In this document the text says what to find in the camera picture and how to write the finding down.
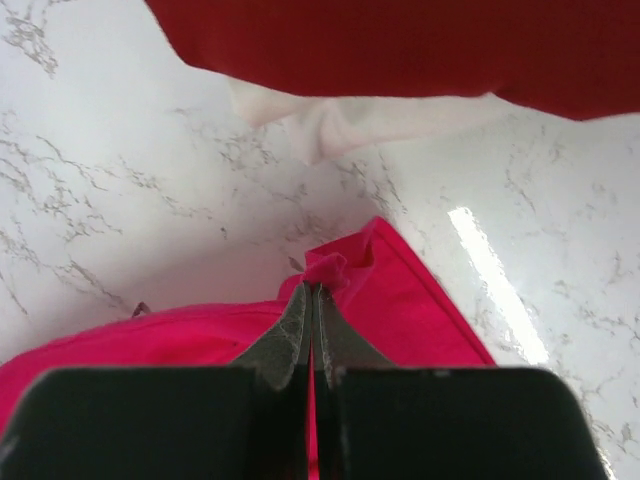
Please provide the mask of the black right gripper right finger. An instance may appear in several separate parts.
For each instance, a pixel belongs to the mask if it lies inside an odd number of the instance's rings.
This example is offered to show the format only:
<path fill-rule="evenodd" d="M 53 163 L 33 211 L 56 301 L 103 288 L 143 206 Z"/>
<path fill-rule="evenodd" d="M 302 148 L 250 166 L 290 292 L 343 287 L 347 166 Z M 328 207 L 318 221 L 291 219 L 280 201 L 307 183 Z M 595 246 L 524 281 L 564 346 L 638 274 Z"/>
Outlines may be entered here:
<path fill-rule="evenodd" d="M 313 297 L 323 479 L 603 479 L 570 388 L 531 367 L 402 368 Z"/>

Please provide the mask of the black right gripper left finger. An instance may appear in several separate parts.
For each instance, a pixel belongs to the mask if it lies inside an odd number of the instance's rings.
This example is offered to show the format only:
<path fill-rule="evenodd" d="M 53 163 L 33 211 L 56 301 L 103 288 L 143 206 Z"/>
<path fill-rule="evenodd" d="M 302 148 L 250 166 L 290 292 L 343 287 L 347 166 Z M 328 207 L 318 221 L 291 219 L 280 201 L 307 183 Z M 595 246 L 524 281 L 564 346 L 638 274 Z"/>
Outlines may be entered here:
<path fill-rule="evenodd" d="M 221 367 L 57 369 L 22 397 L 5 479 L 305 479 L 312 292 Z"/>

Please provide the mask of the bright red t shirt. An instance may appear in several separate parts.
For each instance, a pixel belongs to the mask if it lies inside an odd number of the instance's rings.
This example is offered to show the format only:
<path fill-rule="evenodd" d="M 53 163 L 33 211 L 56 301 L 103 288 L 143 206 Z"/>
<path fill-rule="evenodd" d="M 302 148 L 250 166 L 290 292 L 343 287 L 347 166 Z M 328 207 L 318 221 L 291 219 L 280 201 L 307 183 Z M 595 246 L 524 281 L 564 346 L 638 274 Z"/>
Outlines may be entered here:
<path fill-rule="evenodd" d="M 139 304 L 126 320 L 18 355 L 1 369 L 2 439 L 22 397 L 42 375 L 73 368 L 227 366 L 276 323 L 304 284 L 312 292 L 305 479 L 318 476 L 312 341 L 317 288 L 327 289 L 346 322 L 397 366 L 493 364 L 435 277 L 385 220 L 374 219 L 353 235 L 309 250 L 305 260 L 305 268 L 288 278 L 273 300 L 158 312 Z"/>

